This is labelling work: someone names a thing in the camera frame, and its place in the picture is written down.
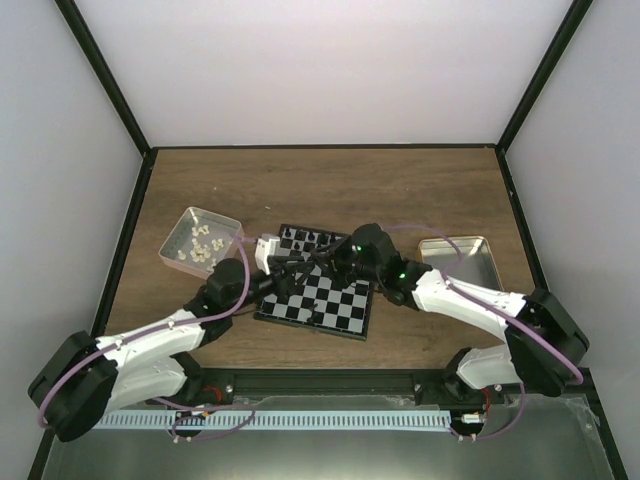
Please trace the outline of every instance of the metal tin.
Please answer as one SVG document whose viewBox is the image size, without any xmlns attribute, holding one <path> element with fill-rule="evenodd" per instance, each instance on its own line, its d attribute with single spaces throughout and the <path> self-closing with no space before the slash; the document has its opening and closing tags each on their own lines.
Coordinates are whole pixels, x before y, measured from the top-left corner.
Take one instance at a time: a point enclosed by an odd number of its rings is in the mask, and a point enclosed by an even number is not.
<svg viewBox="0 0 640 480">
<path fill-rule="evenodd" d="M 462 263 L 448 272 L 452 277 L 492 290 L 502 290 L 502 282 L 486 238 L 451 237 L 451 240 L 464 256 Z M 422 240 L 418 248 L 421 260 L 438 269 L 458 259 L 453 247 L 439 238 Z"/>
<path fill-rule="evenodd" d="M 193 228 L 197 230 L 205 225 L 208 225 L 209 233 L 198 232 L 197 236 L 193 234 Z M 242 224 L 239 221 L 198 207 L 189 207 L 171 230 L 158 255 L 169 267 L 196 277 L 207 278 L 215 268 L 212 267 L 213 260 L 219 262 L 232 257 L 238 248 L 232 240 L 243 236 Z M 205 245 L 209 247 L 210 258 L 204 262 L 196 262 L 192 258 L 190 252 L 194 249 L 193 239 L 202 246 L 201 248 Z M 222 239 L 224 245 L 216 251 L 211 242 L 218 239 Z M 180 252 L 186 257 L 181 259 Z"/>
</svg>

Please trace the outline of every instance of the wooden surface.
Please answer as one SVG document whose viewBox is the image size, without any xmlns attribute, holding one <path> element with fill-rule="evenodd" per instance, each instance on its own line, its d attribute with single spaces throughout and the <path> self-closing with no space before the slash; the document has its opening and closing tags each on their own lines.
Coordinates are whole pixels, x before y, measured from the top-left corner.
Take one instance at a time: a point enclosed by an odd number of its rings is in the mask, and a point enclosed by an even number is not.
<svg viewBox="0 0 640 480">
<path fill-rule="evenodd" d="M 189 206 L 235 218 L 249 236 L 278 233 L 281 223 L 348 233 L 369 222 L 418 223 L 449 235 L 482 235 L 489 240 L 504 288 L 522 293 L 533 288 L 491 149 L 163 150 L 108 334 L 166 317 L 202 284 L 158 257 Z M 392 234 L 398 250 L 411 258 L 428 237 L 420 231 Z M 234 319 L 229 332 L 194 357 L 209 367 L 436 368 L 460 348 L 495 344 L 492 336 L 462 322 L 396 307 L 376 295 L 366 342 L 247 315 Z"/>
</svg>

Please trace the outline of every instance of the white wall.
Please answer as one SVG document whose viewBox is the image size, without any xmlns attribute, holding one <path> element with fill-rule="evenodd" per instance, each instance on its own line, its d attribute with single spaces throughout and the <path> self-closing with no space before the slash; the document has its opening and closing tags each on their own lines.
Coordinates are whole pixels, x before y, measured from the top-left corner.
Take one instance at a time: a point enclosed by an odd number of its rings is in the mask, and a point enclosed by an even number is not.
<svg viewBox="0 0 640 480">
<path fill-rule="evenodd" d="M 549 280 L 591 340 L 629 478 L 640 478 L 640 3 L 594 2 L 508 152 Z"/>
<path fill-rule="evenodd" d="M 570 0 L 78 0 L 152 145 L 497 142 Z"/>
<path fill-rule="evenodd" d="M 0 465 L 24 479 L 42 436 L 27 386 L 88 329 L 140 156 L 50 0 L 0 15 Z"/>
</svg>

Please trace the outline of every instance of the chessboard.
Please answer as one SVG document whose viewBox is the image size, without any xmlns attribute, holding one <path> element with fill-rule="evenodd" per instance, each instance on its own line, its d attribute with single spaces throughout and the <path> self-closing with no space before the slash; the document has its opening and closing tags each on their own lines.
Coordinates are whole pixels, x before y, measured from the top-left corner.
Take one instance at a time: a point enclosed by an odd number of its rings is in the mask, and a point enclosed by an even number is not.
<svg viewBox="0 0 640 480">
<path fill-rule="evenodd" d="M 281 225 L 280 247 L 276 255 L 294 255 L 308 258 L 313 249 L 329 245 L 345 235 L 306 228 Z M 366 340 L 373 285 L 358 280 L 344 290 L 333 288 L 331 279 L 315 266 L 303 282 L 302 295 L 292 295 L 287 303 L 276 295 L 265 297 L 254 318 L 296 327 L 317 329 L 324 333 Z"/>
</svg>

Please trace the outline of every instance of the red wire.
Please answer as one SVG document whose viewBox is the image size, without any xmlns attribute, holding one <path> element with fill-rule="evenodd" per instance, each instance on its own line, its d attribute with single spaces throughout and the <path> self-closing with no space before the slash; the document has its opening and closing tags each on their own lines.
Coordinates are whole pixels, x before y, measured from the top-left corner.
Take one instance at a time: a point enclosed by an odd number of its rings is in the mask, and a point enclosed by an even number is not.
<svg viewBox="0 0 640 480">
<path fill-rule="evenodd" d="M 202 389 L 203 392 L 213 392 L 216 394 L 216 398 L 218 399 L 218 403 L 222 401 L 222 392 L 218 387 L 214 387 L 213 385 L 207 385 Z"/>
<path fill-rule="evenodd" d="M 489 418 L 489 407 L 491 406 L 491 397 L 489 397 L 489 390 L 487 388 L 482 389 L 482 393 L 484 393 L 484 398 L 486 399 L 486 406 L 484 407 L 484 412 Z"/>
</svg>

